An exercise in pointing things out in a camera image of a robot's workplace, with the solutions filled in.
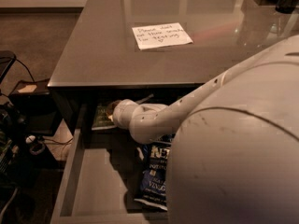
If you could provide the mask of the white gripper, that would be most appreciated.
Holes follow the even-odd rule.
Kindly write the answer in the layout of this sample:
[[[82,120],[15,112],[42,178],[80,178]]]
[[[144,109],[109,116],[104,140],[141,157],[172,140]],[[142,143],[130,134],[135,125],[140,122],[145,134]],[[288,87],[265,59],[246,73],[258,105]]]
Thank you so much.
[[[116,100],[107,105],[106,114],[117,127],[127,129],[137,108],[138,104],[132,100]]]

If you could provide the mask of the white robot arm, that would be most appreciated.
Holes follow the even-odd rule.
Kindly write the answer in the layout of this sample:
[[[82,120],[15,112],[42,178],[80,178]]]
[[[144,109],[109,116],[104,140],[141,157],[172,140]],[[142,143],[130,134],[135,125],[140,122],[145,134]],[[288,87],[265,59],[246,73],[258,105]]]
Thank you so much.
[[[171,105],[121,101],[136,142],[172,134],[169,224],[299,224],[299,36],[212,78]]]

